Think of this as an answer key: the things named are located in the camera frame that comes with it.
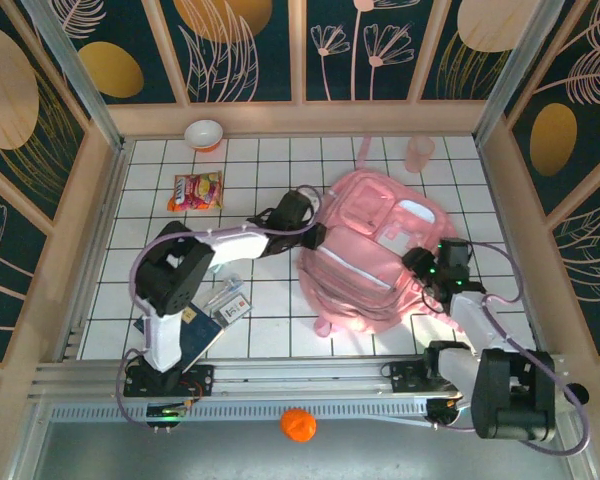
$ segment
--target plastic cup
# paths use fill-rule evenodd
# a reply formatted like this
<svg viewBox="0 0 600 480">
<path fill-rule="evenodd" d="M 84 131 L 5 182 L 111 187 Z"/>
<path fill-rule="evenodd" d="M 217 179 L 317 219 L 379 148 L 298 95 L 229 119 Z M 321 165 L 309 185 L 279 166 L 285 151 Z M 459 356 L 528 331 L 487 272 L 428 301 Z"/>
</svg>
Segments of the plastic cup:
<svg viewBox="0 0 600 480">
<path fill-rule="evenodd" d="M 407 156 L 404 168 L 411 173 L 420 173 L 433 155 L 436 144 L 425 135 L 416 135 L 407 143 Z"/>
</svg>

